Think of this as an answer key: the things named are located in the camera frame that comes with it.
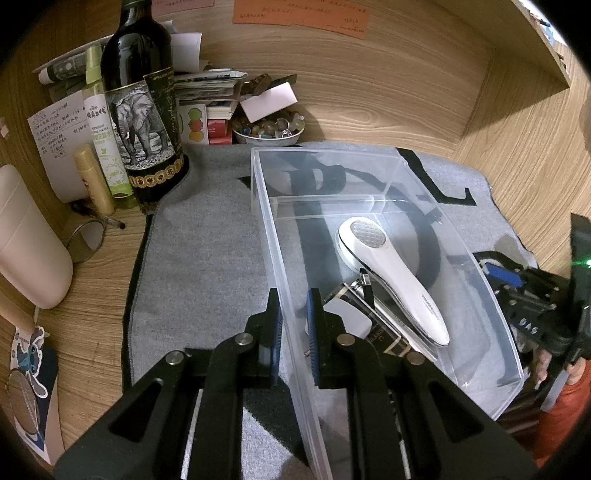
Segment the human hand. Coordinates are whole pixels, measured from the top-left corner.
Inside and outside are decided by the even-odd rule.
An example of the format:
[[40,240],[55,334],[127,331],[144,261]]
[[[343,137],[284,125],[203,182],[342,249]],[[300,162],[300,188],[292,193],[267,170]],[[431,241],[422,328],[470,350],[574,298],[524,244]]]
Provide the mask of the human hand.
[[[552,360],[552,355],[541,348],[538,348],[534,352],[534,378],[536,380],[535,389],[537,390],[541,383],[548,378],[548,366],[550,365],[550,361]],[[579,358],[574,365],[568,364],[566,367],[566,371],[569,374],[569,377],[566,381],[567,385],[575,385],[576,383],[581,380],[585,372],[585,365],[587,364],[586,360],[581,357]]]

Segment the clear plastic storage box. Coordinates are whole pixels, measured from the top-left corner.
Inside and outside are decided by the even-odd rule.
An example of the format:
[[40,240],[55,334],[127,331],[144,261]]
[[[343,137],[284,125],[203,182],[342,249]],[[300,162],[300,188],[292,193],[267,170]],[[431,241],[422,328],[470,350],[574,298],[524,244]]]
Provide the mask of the clear plastic storage box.
[[269,287],[284,318],[281,370],[317,478],[350,477],[346,394],[314,386],[306,295],[326,297],[358,277],[335,243],[347,218],[379,223],[428,290],[450,333],[436,365],[493,419],[523,386],[508,326],[481,269],[435,199],[398,155],[339,150],[252,150],[252,210]]

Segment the wine bottle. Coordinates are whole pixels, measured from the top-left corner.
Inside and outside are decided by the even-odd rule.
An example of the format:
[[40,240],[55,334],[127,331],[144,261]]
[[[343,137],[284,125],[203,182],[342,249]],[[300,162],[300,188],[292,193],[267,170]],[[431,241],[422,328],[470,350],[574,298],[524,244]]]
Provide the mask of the wine bottle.
[[141,210],[154,213],[189,165],[176,123],[170,34],[152,18],[152,0],[123,0],[100,69],[129,180]]

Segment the orange clothing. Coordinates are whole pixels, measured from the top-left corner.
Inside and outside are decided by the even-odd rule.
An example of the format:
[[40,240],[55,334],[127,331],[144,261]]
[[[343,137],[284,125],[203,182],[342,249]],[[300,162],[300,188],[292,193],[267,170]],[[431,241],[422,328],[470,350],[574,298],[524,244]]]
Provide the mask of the orange clothing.
[[587,361],[581,379],[575,385],[565,385],[554,408],[540,414],[533,451],[538,466],[542,466],[562,444],[585,410],[590,395],[591,361]]

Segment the orange paper note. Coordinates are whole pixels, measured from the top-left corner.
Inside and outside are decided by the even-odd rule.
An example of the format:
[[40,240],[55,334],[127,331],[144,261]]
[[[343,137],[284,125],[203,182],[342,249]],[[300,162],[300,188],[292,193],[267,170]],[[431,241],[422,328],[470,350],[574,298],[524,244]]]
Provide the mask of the orange paper note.
[[369,8],[340,0],[235,0],[234,23],[304,25],[365,38]]

